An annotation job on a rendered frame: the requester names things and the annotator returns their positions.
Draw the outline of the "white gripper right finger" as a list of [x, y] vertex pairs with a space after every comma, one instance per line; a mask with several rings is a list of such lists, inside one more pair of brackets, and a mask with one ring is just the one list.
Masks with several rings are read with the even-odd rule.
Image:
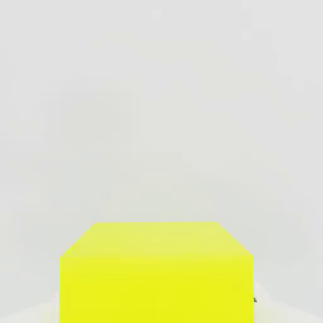
[[254, 297], [254, 323], [315, 323], [314, 315], [273, 300], [259, 283]]

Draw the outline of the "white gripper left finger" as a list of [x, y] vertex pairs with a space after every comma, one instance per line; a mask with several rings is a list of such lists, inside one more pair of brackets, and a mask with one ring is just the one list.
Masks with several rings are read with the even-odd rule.
[[6, 316], [4, 323], [59, 323], [59, 294], [48, 302]]

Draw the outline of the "small yellow cube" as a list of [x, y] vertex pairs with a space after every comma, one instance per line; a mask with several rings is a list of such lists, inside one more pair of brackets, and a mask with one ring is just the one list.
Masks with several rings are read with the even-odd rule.
[[253, 256], [215, 222], [95, 223], [60, 256], [59, 323], [254, 323]]

